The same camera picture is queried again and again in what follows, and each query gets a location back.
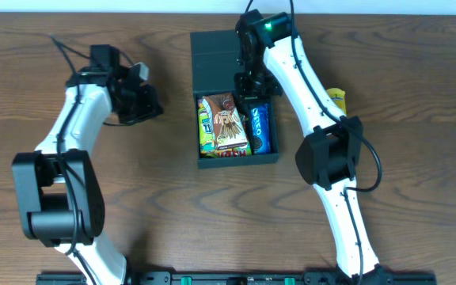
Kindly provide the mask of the blue Oreo cookie pack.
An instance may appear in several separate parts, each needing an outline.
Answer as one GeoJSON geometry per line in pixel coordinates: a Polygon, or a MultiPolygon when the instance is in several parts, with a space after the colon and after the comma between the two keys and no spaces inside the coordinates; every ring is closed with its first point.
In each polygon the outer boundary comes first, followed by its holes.
{"type": "Polygon", "coordinates": [[[250,110],[252,147],[255,154],[271,152],[271,137],[268,123],[268,104],[260,104],[250,110]]]}

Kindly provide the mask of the brown Pocky box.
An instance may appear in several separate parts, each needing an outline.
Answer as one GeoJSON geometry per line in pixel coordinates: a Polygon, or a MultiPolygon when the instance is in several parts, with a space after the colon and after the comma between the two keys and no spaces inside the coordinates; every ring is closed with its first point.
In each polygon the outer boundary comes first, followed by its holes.
{"type": "Polygon", "coordinates": [[[231,93],[220,93],[202,98],[209,115],[212,135],[217,150],[244,147],[248,139],[231,93]]]}

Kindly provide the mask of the green Pretz box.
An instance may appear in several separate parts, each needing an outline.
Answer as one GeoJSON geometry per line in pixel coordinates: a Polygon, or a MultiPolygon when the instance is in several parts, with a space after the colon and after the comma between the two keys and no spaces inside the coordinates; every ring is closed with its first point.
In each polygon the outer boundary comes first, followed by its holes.
{"type": "Polygon", "coordinates": [[[197,101],[199,122],[199,150],[201,155],[206,155],[215,150],[215,141],[212,135],[211,120],[203,101],[197,101]]]}

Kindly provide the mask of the Haribo gummy candy bag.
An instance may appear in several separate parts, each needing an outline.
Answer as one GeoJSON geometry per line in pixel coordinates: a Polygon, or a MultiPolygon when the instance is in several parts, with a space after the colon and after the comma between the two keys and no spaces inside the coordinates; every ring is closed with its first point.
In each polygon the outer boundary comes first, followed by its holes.
{"type": "Polygon", "coordinates": [[[230,157],[247,157],[251,156],[252,150],[249,144],[244,147],[235,147],[232,149],[225,150],[201,150],[201,158],[230,158],[230,157]]]}

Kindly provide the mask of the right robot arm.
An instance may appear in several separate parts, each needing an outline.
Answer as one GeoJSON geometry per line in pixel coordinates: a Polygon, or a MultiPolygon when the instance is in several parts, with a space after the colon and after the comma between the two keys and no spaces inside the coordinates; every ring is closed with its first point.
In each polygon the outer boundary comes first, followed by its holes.
{"type": "Polygon", "coordinates": [[[359,209],[356,166],[362,146],[374,153],[363,137],[363,125],[328,95],[305,53],[295,18],[285,12],[263,17],[256,9],[240,16],[235,31],[241,42],[241,61],[254,87],[274,78],[286,94],[304,139],[295,162],[302,179],[313,186],[325,208],[336,245],[338,268],[361,284],[379,260],[371,247],[359,209]]]}

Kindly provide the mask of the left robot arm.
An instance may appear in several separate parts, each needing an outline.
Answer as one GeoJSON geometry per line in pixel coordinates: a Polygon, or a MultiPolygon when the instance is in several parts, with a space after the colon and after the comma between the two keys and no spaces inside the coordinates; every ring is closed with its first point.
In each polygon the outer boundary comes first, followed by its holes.
{"type": "Polygon", "coordinates": [[[67,256],[81,271],[78,284],[129,284],[131,271],[104,231],[105,202],[90,155],[108,118],[130,127],[163,113],[144,63],[123,66],[125,54],[93,45],[88,66],[73,69],[53,127],[32,152],[11,165],[21,228],[67,256]]]}

